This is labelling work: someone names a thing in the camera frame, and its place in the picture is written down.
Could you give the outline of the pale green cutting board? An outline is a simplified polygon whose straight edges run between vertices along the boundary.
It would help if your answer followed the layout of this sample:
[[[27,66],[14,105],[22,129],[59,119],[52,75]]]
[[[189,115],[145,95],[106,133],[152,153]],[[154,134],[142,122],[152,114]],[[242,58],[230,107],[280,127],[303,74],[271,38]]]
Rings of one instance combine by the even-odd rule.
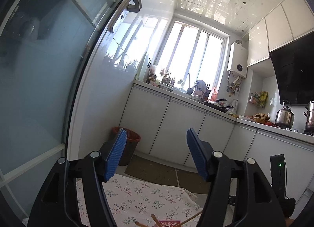
[[[145,72],[147,70],[148,62],[149,62],[148,53],[145,52],[142,60],[140,61],[140,64],[138,65],[138,71],[136,73],[136,78],[135,78],[136,80],[143,81]]]

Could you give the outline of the olive floor mat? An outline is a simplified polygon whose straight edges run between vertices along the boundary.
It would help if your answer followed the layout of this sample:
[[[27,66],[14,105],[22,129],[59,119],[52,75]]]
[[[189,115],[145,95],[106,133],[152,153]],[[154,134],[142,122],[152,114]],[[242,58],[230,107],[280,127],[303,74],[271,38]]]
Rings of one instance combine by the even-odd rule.
[[[181,188],[185,188],[191,193],[208,194],[210,183],[194,172],[176,169],[178,182]]]
[[[166,186],[178,186],[175,168],[133,155],[125,173],[134,178]]]

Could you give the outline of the pink perforated utensil basket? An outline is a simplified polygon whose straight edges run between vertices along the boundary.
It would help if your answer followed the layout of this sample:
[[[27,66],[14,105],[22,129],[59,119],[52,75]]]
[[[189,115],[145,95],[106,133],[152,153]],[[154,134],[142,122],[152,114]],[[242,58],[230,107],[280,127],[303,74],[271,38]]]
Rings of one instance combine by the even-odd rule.
[[[173,221],[173,220],[159,220],[162,227],[175,227],[179,225],[180,221]]]

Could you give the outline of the floral tablecloth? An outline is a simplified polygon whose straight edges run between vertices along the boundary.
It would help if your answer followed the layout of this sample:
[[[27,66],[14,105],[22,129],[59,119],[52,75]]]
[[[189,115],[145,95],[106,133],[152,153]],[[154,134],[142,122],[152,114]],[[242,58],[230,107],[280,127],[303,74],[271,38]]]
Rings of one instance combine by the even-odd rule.
[[[202,210],[197,196],[184,188],[164,186],[115,174],[102,184],[117,226],[136,226],[138,221],[156,226],[151,218],[183,222]],[[196,226],[200,215],[183,226]]]

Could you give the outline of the white water heater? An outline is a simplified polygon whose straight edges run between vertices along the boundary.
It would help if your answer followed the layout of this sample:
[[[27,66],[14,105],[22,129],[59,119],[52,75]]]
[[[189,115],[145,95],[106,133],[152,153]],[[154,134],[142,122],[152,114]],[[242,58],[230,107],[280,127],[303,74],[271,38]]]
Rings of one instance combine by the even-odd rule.
[[[246,78],[248,50],[238,43],[232,43],[227,71]]]

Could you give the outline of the knife block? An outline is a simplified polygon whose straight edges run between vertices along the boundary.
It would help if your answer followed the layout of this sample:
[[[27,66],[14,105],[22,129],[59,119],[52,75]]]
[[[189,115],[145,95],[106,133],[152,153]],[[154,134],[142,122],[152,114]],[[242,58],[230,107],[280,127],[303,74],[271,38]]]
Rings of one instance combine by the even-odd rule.
[[[204,101],[207,102],[208,101],[208,98],[209,98],[209,95],[211,93],[211,90],[210,90],[210,84],[207,85],[207,88],[206,88],[206,91],[204,93]]]

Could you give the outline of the brown trash bin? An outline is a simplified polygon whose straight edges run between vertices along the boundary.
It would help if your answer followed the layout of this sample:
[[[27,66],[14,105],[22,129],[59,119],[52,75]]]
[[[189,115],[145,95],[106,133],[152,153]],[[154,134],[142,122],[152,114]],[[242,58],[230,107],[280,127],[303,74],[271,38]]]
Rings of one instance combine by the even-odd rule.
[[[127,142],[119,161],[119,166],[127,166],[129,164],[136,149],[136,146],[141,141],[141,136],[138,133],[130,129],[124,129],[127,134]]]

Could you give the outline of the black frying pan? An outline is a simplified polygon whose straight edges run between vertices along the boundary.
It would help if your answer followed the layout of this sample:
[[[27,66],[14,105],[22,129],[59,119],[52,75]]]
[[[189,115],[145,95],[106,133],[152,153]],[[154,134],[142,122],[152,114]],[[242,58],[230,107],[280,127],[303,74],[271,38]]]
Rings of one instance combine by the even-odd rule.
[[[228,110],[231,110],[234,108],[232,104],[230,104],[230,102],[228,102],[224,98],[217,99],[216,101],[206,101],[206,102],[203,102],[203,104],[208,107],[214,108],[218,111],[221,111],[223,113],[226,113]]]

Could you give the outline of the yellow green snack bag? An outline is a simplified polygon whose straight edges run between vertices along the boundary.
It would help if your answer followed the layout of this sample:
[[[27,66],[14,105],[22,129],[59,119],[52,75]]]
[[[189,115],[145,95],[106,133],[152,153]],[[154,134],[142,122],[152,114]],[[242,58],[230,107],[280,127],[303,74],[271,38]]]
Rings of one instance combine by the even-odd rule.
[[[268,92],[267,91],[262,91],[259,96],[259,101],[258,101],[258,107],[259,108],[265,108],[266,102],[268,98]]]

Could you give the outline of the bamboo chopstick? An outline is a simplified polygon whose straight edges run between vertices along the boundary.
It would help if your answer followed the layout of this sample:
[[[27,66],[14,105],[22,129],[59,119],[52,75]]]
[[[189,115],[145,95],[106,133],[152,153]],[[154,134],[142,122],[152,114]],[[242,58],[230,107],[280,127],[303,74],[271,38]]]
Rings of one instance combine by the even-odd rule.
[[[135,224],[136,224],[137,226],[139,226],[139,227],[148,227],[147,225],[142,224],[142,223],[140,223],[140,222],[138,222],[138,221],[136,221]]]
[[[154,220],[157,226],[160,226],[160,223],[154,214],[151,214],[151,218]]]
[[[191,216],[190,218],[184,220],[183,222],[180,223],[180,226],[188,223],[189,221],[193,220],[194,218],[196,218],[197,216],[201,215],[202,214],[202,211],[196,213],[195,215]]]

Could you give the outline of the steel steamer pot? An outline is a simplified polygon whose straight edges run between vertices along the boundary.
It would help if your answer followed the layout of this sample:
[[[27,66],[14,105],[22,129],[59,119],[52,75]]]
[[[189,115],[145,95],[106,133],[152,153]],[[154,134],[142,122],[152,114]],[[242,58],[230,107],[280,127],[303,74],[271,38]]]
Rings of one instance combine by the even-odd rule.
[[[314,101],[310,101],[306,106],[306,112],[303,114],[307,117],[305,131],[314,132]]]

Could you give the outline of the steel kettle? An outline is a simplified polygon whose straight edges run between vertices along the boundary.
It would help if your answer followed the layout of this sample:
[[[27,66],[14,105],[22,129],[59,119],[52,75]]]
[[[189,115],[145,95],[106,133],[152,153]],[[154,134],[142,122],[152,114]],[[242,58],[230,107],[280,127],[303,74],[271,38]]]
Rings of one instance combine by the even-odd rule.
[[[282,129],[290,129],[293,126],[294,114],[291,111],[291,102],[289,100],[283,101],[283,107],[277,111],[275,124]]]

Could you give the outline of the black range hood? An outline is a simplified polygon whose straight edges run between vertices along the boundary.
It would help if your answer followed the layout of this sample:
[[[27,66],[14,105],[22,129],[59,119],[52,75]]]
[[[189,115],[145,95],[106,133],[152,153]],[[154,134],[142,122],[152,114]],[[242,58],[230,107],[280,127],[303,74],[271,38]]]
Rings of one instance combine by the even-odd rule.
[[[279,100],[306,105],[313,100],[313,32],[269,53]]]

